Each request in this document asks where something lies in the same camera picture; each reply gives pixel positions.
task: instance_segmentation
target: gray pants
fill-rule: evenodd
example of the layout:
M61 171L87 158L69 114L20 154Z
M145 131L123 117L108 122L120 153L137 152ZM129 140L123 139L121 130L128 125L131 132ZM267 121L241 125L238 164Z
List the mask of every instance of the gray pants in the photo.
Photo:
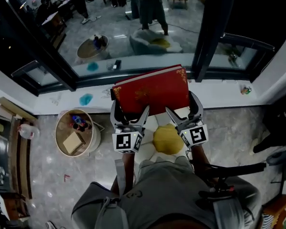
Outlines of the gray pants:
M140 164L140 171L136 182L140 182L149 176L149 172L157 169L159 166L177 166L182 169L185 173L193 173L193 168L186 157L180 156L176 159L175 163L165 161L164 159L158 157L156 162L150 160L145 160ZM229 186L234 186L235 191L238 194L238 200L243 208L245 228L249 228L253 222L256 220L259 210L261 209L261 195L256 187L254 187L249 182L239 178L239 177L229 177L226 180L226 184ZM196 183L193 188L199 192L205 189Z

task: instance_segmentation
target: small bottle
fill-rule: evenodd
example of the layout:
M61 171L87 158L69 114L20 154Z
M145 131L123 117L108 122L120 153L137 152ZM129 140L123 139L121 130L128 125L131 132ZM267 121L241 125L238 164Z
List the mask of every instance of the small bottle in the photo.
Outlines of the small bottle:
M21 124L18 128L19 134L25 139L33 139L39 136L39 129L28 124Z
M84 125L86 123L86 121L84 119L80 118L78 115L72 116L72 119L78 125Z

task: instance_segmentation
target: white wall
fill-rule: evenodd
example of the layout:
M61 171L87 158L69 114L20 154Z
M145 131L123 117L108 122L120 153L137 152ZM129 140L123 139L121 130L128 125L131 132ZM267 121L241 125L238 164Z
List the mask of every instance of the white wall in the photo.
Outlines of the white wall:
M267 104L286 94L286 41L270 64L253 82L257 97Z
M29 112L34 112L37 97L0 71L0 97L6 97Z

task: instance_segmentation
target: gray floor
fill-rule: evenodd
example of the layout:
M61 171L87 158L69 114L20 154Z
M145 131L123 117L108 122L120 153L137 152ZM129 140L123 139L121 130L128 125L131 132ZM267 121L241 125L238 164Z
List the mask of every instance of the gray floor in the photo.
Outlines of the gray floor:
M249 155L251 141L261 136L263 109L260 107L207 110L204 120L209 131L209 142L204 145L205 153L214 165L225 167L254 164L264 161L274 148L254 156ZM34 229L45 228L51 220L57 229L71 229L72 207L92 181L110 187L116 172L114 160L120 157L113 151L112 131L109 116L93 115L92 119L105 126L101 145L90 155L68 158L57 149L54 129L57 116L40 116L37 126L41 130L38 140L31 143L30 172L33 199L29 202L30 224ZM64 182L64 175L70 179ZM263 203L279 192L278 167L267 167L263 173L246 175L245 180L256 186Z
M77 49L82 42L94 34L103 34L109 38L108 51L112 58L126 57L134 55L129 44L129 35L141 28L138 19L129 21L125 17L125 7L111 7L111 2L107 0L95 0L87 4L87 9L91 18L102 16L95 22L81 24L83 17L76 11L74 18L67 21L66 38L59 48L59 53L71 65L83 63L77 55ZM180 43L184 53L194 53L198 41L201 27L204 5L198 0L188 0L186 10L184 2L175 2L172 9L172 0L163 0L166 21L169 25L169 34L174 41ZM159 24L153 25L150 29L161 31Z

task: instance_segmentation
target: black cable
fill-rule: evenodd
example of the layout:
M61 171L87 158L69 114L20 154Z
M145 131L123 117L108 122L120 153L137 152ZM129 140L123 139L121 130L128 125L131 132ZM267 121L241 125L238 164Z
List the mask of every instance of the black cable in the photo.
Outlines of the black cable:
M181 26L179 26L179 25L173 25L173 24L169 24L169 23L167 23L167 24L168 24L168 25L171 25L171 26L179 27L180 29L185 30L185 31L189 31L189 32L192 32L192 33L199 34L199 32L191 31L191 30L185 29L185 28L183 28L183 27L181 27Z
M155 23L155 24L151 24L151 25L148 25L148 26L150 27L150 26L153 26L153 25L156 25L156 24L160 24L160 23L157 22L157 23ZM185 28L183 28L183 27L181 27L181 26L179 26L179 25L173 25L173 24L169 24L169 23L167 23L167 24L168 24L168 25L171 25L171 26L178 27L178 28L180 28L180 29L182 29L182 30L185 30L185 31L189 31L189 32L192 32L192 33L197 33L197 34L199 34L199 32L191 31L191 30L185 29Z

